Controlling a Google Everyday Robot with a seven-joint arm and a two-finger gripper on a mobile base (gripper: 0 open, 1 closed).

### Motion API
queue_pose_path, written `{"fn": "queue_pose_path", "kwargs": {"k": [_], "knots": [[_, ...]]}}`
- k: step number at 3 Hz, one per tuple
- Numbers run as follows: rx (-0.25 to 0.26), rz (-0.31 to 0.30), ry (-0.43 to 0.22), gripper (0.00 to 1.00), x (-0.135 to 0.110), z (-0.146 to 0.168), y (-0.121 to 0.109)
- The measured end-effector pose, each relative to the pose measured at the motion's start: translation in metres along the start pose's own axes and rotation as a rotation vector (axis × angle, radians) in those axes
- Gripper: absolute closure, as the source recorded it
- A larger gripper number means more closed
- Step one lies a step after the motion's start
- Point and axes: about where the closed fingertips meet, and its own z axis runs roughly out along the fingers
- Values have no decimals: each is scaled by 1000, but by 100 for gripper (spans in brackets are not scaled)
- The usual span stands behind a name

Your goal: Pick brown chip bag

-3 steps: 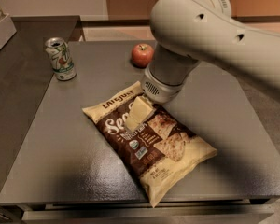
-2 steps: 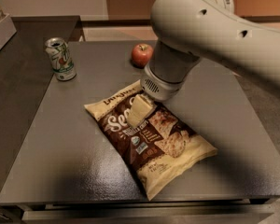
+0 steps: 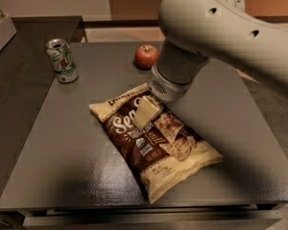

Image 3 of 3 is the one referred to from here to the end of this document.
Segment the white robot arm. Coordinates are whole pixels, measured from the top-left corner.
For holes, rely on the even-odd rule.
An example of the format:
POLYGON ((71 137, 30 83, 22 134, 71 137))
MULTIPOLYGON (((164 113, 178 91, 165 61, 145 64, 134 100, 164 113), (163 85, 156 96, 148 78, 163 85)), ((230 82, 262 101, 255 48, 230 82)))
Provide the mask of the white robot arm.
POLYGON ((247 15, 244 0, 162 0, 158 24, 165 41, 148 81, 152 95, 136 110, 137 128, 180 99, 213 58, 288 99, 288 29, 247 15))

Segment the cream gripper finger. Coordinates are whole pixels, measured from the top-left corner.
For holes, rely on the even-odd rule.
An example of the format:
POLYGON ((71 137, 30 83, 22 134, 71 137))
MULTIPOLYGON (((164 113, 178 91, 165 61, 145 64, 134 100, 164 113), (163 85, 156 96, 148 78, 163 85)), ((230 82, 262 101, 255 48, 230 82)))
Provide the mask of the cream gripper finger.
POLYGON ((136 109, 133 124, 138 129, 143 129, 150 122, 148 120, 149 101, 156 102, 152 96, 143 96, 140 100, 138 108, 136 109))
POLYGON ((148 120, 152 121, 162 110, 163 110, 162 103, 149 101, 148 120))

